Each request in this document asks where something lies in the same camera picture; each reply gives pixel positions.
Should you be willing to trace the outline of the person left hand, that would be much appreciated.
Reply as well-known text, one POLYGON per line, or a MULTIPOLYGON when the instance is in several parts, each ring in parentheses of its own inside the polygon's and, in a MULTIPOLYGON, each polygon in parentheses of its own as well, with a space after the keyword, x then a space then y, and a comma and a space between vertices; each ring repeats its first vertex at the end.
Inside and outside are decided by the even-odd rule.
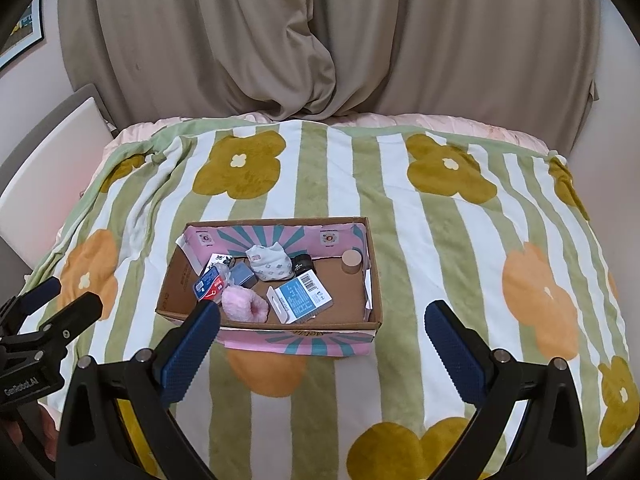
POLYGON ((42 445, 43 452, 47 458, 56 461, 56 453, 58 452, 58 430, 55 426, 55 420, 51 413, 41 403, 37 404, 39 415, 36 423, 36 432, 32 432, 32 428, 22 425, 17 419, 1 419, 1 427, 6 430, 6 434, 11 438, 15 445, 20 445, 24 440, 24 431, 27 431, 29 437, 35 436, 42 445))

